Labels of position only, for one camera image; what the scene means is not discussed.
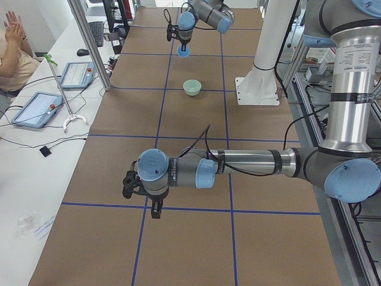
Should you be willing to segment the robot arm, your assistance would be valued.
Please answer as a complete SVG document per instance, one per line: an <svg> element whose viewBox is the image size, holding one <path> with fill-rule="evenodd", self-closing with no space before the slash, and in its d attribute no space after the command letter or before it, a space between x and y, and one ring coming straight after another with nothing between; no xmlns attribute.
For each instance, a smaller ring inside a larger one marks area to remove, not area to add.
<svg viewBox="0 0 381 286"><path fill-rule="evenodd" d="M199 20L221 34L225 34L235 21L233 11L224 4L224 1L196 0L187 1L185 5L186 10L181 13L177 28L177 38L180 42L177 53L183 58L190 54L188 43Z"/></svg>
<svg viewBox="0 0 381 286"><path fill-rule="evenodd" d="M291 120L285 100L278 106L242 105L234 92L236 77L249 71L250 60L265 61L276 40L284 37L284 24L272 23L269 40L261 38L265 15L260 8L237 8L232 30L221 35L198 23L190 45L192 55L182 59L176 46L165 41L167 19L176 21L180 10L140 8L134 31L153 36L140 64L147 75L146 93L163 94L163 101L149 100L143 112L160 113L156 138L135 140L135 159L155 147L177 155L211 123L212 148L276 149ZM222 175L214 188L175 188L166 204L163 221L228 219L280 219L317 217L310 185L283 175L256 177L245 167Z"/></svg>

